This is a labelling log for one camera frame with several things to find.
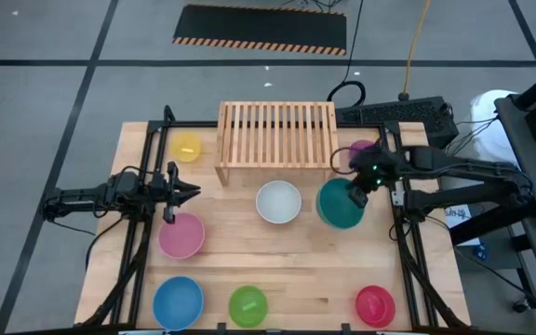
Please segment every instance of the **green bowl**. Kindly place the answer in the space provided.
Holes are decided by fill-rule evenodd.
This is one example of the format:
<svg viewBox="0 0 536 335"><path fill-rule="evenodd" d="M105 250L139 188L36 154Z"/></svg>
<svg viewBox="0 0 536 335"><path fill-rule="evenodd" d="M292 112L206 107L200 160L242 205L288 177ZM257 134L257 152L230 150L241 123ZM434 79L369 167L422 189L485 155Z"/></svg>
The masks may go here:
<svg viewBox="0 0 536 335"><path fill-rule="evenodd" d="M329 180L317 194L317 213L325 223L340 229L356 226L363 218L364 208L358 208L348 196L351 181L344 178Z"/></svg>
<svg viewBox="0 0 536 335"><path fill-rule="evenodd" d="M241 328L257 327L267 314L266 296L254 286L238 288L229 300L229 315Z"/></svg>

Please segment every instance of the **wooden rack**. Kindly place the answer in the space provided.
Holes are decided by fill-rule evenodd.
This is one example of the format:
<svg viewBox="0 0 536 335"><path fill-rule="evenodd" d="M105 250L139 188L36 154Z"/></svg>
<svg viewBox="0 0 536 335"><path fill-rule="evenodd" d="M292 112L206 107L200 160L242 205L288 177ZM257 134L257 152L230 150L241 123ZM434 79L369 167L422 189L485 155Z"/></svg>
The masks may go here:
<svg viewBox="0 0 536 335"><path fill-rule="evenodd" d="M217 134L215 168L223 186L230 168L330 171L339 148L332 102L224 101ZM332 163L340 165L338 156Z"/></svg>

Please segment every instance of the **white bowl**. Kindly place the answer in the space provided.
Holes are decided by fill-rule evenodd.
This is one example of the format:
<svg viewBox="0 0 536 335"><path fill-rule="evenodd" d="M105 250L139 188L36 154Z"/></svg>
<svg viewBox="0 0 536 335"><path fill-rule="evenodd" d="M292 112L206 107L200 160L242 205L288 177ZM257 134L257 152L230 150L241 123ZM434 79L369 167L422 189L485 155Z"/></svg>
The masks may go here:
<svg viewBox="0 0 536 335"><path fill-rule="evenodd" d="M290 182L270 181L256 195L256 209L271 223L287 223L302 209L302 195Z"/></svg>

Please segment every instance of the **wooden table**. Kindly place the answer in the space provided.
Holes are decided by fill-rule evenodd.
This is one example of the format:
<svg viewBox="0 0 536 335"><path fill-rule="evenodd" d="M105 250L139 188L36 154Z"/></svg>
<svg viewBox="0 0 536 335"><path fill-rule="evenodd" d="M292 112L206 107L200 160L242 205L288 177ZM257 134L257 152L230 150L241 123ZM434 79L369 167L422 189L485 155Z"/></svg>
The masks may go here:
<svg viewBox="0 0 536 335"><path fill-rule="evenodd" d="M422 124L400 124L405 145L426 144ZM126 165L137 166L145 137L146 123L125 123L115 153L113 173ZM142 288L138 328L159 328L152 311L155 290L174 275L189 275L204 290L205 305L194 328L215 329L226 322L238 328L228 314L233 291L243 285L261 288L268 298L269 314L260 328L340 330L370 329L355 313L355 295L367 285L386 288L395 299L396 315L388 329L409 330L409 311L401 274L398 246L388 238L393 223L388 190L369 195L362 221L349 230L323 223L315 210L315 197L323 176L304 172L275 172L232 176L222 188L215 173L215 128L171 128L168 140L178 133L199 134L202 154L193 163L178 163L183 181L200 185L202 194L179 211L197 215L206 225L206 241L201 251L188 260L172 260L158 246L163 223L162 208L154 220L148 264ZM357 139L377 140L376 128L343 128L338 131L340 146ZM165 163L171 160L165 153ZM300 215L291 223L275 225L263 221L255 208L260 186L273 179L292 182L301 192ZM432 192L436 181L413 182L414 189ZM443 211L432 214L444 220ZM99 232L118 218L109 214L100 220ZM127 224L120 224L102 237L92 250L75 321L89 317L106 297L117 279ZM431 222L421 224L422 242L432 284L448 306L465 323L470 323L461 279L448 232ZM426 324L421 288L415 281L420 318ZM131 288L126 290L121 321L127 320Z"/></svg>

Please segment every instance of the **orange and black striped mat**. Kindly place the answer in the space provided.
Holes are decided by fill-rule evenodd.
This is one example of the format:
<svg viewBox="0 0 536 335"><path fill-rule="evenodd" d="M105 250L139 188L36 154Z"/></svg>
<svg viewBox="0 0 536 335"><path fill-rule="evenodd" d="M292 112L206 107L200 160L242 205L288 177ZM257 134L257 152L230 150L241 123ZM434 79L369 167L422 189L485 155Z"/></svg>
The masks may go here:
<svg viewBox="0 0 536 335"><path fill-rule="evenodd" d="M342 56L346 17L300 8L188 5L173 43Z"/></svg>

